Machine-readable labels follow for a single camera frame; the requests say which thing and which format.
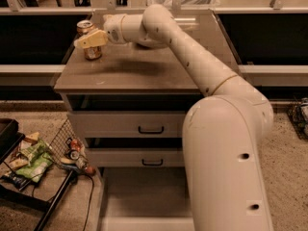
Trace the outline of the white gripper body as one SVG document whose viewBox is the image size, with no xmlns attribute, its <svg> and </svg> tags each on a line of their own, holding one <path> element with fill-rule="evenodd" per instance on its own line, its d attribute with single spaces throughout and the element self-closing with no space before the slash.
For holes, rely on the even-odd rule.
<svg viewBox="0 0 308 231">
<path fill-rule="evenodd" d="M 126 43 L 122 32 L 122 20 L 124 17 L 124 14 L 106 14 L 103 16 L 103 29 L 107 33 L 110 42 L 115 44 Z"/>
</svg>

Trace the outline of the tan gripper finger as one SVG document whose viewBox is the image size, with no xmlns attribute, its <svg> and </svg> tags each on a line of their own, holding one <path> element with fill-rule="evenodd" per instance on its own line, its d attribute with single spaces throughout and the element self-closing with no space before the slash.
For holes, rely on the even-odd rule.
<svg viewBox="0 0 308 231">
<path fill-rule="evenodd" d="M 91 48 L 97 46 L 103 46 L 108 42 L 108 35 L 105 31 L 100 29 L 93 29 L 86 35 L 74 41 L 74 46 L 77 48 Z"/>
</svg>

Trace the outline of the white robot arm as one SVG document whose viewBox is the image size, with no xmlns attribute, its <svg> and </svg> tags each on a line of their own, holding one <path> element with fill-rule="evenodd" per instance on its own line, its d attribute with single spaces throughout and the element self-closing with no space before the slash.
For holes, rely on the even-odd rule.
<svg viewBox="0 0 308 231">
<path fill-rule="evenodd" d="M 257 150 L 273 124 L 268 99 L 185 33 L 162 5 L 104 20 L 75 46 L 160 42 L 204 96 L 186 114 L 182 133 L 194 230 L 273 231 Z"/>
</svg>

